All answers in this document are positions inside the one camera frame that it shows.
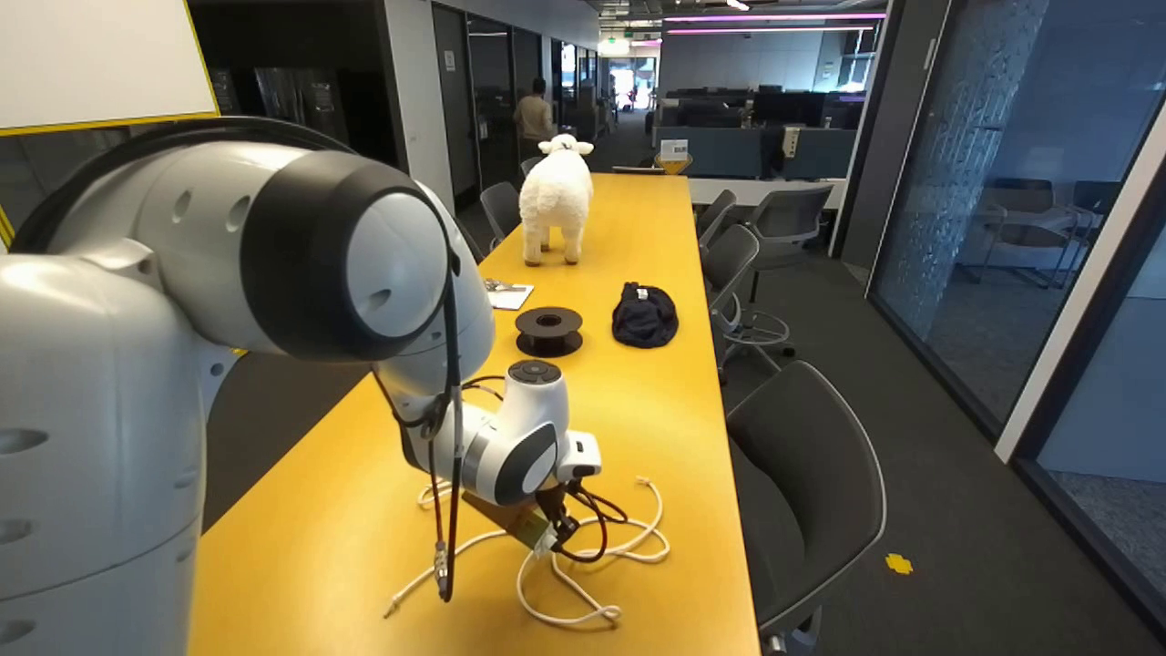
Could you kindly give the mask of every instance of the black object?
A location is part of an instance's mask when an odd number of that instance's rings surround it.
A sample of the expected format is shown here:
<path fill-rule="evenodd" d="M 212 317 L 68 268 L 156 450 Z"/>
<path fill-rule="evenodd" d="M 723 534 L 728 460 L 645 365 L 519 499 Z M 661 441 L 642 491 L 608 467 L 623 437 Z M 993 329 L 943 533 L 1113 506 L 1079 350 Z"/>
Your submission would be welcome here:
<path fill-rule="evenodd" d="M 662 345 L 679 335 L 683 317 L 662 286 L 627 279 L 614 308 L 614 335 L 627 345 Z"/>
<path fill-rule="evenodd" d="M 568 305 L 536 305 L 519 313 L 519 350 L 534 357 L 566 357 L 585 345 L 585 317 Z"/>

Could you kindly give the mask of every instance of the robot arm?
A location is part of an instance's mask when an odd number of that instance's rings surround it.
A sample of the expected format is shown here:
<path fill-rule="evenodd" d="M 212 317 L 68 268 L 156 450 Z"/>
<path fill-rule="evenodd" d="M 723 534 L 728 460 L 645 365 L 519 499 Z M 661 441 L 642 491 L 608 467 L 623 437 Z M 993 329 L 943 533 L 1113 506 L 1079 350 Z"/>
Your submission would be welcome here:
<path fill-rule="evenodd" d="M 534 497 L 558 467 L 566 398 L 551 419 L 534 395 L 500 414 L 457 403 L 492 345 L 489 299 L 457 221 L 395 169 L 230 138 L 156 149 L 36 231 L 0 256 L 0 647 L 186 644 L 230 350 L 370 359 L 405 455 L 442 476 L 468 464 L 480 499 Z"/>

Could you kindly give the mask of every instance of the yellow table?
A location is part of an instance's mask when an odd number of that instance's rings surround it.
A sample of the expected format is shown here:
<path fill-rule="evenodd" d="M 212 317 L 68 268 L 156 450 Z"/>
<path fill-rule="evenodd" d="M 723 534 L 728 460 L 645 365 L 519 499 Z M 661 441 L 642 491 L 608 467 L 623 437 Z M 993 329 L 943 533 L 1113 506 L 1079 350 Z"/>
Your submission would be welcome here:
<path fill-rule="evenodd" d="M 636 480 L 649 476 L 662 491 L 662 533 L 676 542 L 662 566 L 572 566 L 594 596 L 623 605 L 619 628 L 581 633 L 526 614 L 514 596 L 526 551 L 514 540 L 464 554 L 447 605 L 425 582 L 382 619 L 391 596 L 430 566 L 435 516 L 415 503 L 425 476 L 405 467 L 391 408 L 363 379 L 202 540 L 189 652 L 759 652 L 689 180 L 599 173 L 581 267 L 529 268 L 514 232 L 485 273 L 534 279 L 529 305 L 585 313 L 585 350 L 558 357 L 558 369 L 572 427 L 603 441 L 604 471 L 591 489 L 638 516 L 653 515 L 653 497 Z M 614 340 L 623 279 L 676 296 L 676 341 L 631 350 Z M 497 313 L 500 335 L 480 373 L 508 373 L 526 357 L 514 317 Z M 464 506 L 459 540 L 485 527 L 492 523 Z M 544 568 L 529 593 L 551 613 L 585 613 Z"/>

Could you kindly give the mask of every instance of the plush toy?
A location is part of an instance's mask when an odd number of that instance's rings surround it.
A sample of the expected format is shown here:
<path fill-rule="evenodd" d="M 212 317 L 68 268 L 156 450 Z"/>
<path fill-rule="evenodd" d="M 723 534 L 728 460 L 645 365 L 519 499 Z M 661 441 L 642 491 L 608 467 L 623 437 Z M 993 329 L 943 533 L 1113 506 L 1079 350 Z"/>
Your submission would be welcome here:
<path fill-rule="evenodd" d="M 538 143 L 546 153 L 523 181 L 519 214 L 526 226 L 526 261 L 538 267 L 544 252 L 551 252 L 551 231 L 563 231 L 566 261 L 575 267 L 585 257 L 585 226 L 591 210 L 591 143 L 575 143 L 572 135 L 555 135 Z"/>

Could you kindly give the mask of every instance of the tape roll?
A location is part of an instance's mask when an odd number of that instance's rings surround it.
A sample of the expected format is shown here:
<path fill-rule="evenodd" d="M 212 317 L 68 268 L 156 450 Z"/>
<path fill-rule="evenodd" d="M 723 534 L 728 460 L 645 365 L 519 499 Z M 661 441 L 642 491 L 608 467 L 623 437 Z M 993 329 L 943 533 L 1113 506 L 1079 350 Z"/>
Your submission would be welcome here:
<path fill-rule="evenodd" d="M 585 317 L 566 305 L 536 305 L 519 313 L 519 350 L 534 357 L 566 357 L 585 345 Z"/>

